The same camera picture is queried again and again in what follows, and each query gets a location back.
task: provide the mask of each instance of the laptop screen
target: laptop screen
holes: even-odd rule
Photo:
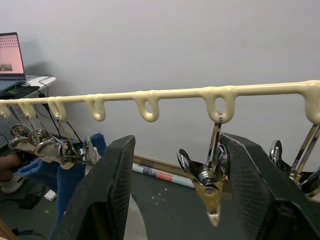
[[[0,34],[0,76],[24,74],[17,33]]]

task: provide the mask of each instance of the hook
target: hook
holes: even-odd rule
[[[158,120],[160,115],[159,110],[159,100],[160,98],[155,95],[156,91],[151,90],[148,91],[146,95],[144,95],[143,91],[137,91],[132,95],[133,100],[135,100],[139,112],[141,116],[147,122],[153,123]],[[152,112],[149,112],[146,108],[146,102],[149,102],[152,108]]]
[[[67,118],[67,113],[63,103],[63,97],[51,96],[48,98],[48,105],[54,114],[55,118],[59,118],[60,121],[64,121]]]
[[[102,94],[87,95],[84,97],[84,101],[88,105],[89,110],[95,120],[102,122],[106,119],[106,109],[104,106],[105,101],[103,100]]]

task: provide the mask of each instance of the white wall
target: white wall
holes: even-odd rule
[[[319,13],[318,0],[11,0],[0,32],[18,32],[28,73],[53,74],[50,95],[68,96],[320,80]],[[134,134],[137,155],[178,164],[184,148],[205,161],[213,123],[202,99],[161,100],[155,123],[134,101],[105,107],[97,122],[84,104],[66,106],[82,136]],[[301,96],[251,96],[223,131],[266,151],[281,139],[291,163],[311,125]],[[307,170],[320,166],[319,144]]]

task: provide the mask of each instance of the person's leg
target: person's leg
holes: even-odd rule
[[[23,153],[13,153],[9,156],[0,157],[0,186],[4,193],[10,194],[18,190],[26,180],[14,172],[24,163],[21,157]]]
[[[0,172],[19,167],[22,164],[20,156],[16,153],[0,157]]]

